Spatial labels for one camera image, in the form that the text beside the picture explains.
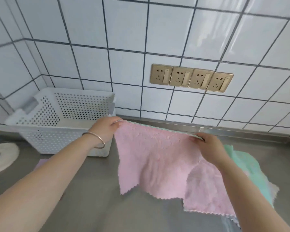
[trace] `hand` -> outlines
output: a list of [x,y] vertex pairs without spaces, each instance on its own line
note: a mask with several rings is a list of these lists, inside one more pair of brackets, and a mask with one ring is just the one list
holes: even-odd
[[197,133],[196,135],[204,139],[203,141],[195,138],[195,142],[199,145],[201,154],[205,160],[216,167],[231,160],[224,150],[223,144],[215,135],[206,133]]
[[107,143],[112,139],[115,131],[120,127],[122,122],[116,122],[122,119],[118,116],[112,117],[101,117],[95,124],[89,129],[89,132],[95,133],[102,138],[102,140]]

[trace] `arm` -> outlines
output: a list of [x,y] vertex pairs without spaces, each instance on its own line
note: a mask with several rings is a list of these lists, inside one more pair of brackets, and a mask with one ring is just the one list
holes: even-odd
[[197,133],[195,139],[202,156],[220,171],[224,186],[243,232],[290,232],[290,227],[267,202],[253,182],[228,156],[220,140],[210,134]]
[[[89,131],[107,142],[120,126],[111,124],[119,119],[100,118]],[[100,143],[91,134],[79,137],[0,195],[0,232],[39,231],[88,152]]]

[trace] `electrical outlet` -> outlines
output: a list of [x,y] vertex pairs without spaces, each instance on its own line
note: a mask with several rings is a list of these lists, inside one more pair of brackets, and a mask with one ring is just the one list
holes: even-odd
[[193,70],[188,88],[206,89],[214,71],[197,69]]
[[160,64],[151,65],[150,83],[158,85],[168,85],[173,67]]
[[173,67],[170,85],[187,87],[191,78],[193,68],[189,67]]
[[208,91],[224,92],[233,78],[233,74],[215,72],[208,84]]

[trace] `white plastic basket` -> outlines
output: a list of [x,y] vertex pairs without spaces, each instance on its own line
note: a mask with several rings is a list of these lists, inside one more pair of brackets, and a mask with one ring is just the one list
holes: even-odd
[[[115,115],[115,94],[45,88],[5,121],[41,154],[56,154],[103,116]],[[89,156],[108,156],[111,142]]]

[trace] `silver bangle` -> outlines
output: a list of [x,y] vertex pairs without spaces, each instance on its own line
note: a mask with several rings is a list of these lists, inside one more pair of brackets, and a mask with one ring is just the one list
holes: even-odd
[[92,133],[92,132],[89,132],[89,131],[87,131],[87,132],[85,132],[85,133],[82,133],[82,136],[83,136],[84,134],[91,134],[91,135],[94,135],[94,136],[96,136],[97,138],[99,138],[99,139],[102,141],[102,143],[103,143],[103,147],[95,147],[95,148],[97,148],[97,149],[103,149],[103,148],[105,147],[105,142],[102,140],[102,138],[101,138],[99,135],[97,135],[97,134],[95,134],[95,133]]

